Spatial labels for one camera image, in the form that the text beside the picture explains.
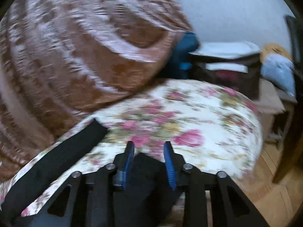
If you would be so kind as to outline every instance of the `bolt head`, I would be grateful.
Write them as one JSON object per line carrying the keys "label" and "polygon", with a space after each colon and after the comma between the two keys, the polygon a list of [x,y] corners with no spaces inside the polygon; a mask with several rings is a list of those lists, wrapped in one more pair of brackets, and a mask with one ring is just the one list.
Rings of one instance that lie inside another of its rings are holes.
{"label": "bolt head", "polygon": [[82,173],[80,171],[75,171],[75,172],[72,173],[73,178],[80,177],[81,175],[82,175]]}
{"label": "bolt head", "polygon": [[183,169],[190,170],[190,169],[192,169],[192,165],[189,164],[189,163],[186,163],[186,164],[183,165]]}
{"label": "bolt head", "polygon": [[107,170],[112,170],[112,169],[115,169],[115,168],[116,168],[116,165],[113,164],[113,163],[110,163],[110,164],[107,164],[107,165],[106,165],[106,169],[107,169]]}
{"label": "bolt head", "polygon": [[222,172],[222,171],[218,172],[217,175],[218,175],[219,178],[225,178],[225,177],[227,177],[226,172]]}

